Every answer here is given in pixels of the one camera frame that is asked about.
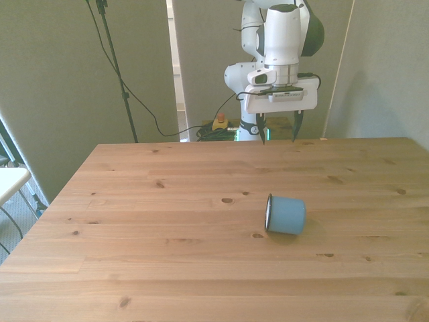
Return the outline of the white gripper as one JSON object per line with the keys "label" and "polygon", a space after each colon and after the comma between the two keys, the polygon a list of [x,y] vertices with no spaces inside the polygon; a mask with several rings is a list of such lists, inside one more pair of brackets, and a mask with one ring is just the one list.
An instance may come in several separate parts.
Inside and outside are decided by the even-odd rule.
{"label": "white gripper", "polygon": [[294,84],[301,90],[287,90],[276,93],[262,93],[271,91],[269,85],[249,85],[243,94],[243,108],[247,113],[257,113],[257,128],[263,144],[265,143],[266,120],[264,113],[295,111],[292,141],[298,136],[302,126],[304,110],[311,110],[318,102],[318,78],[299,78]]}

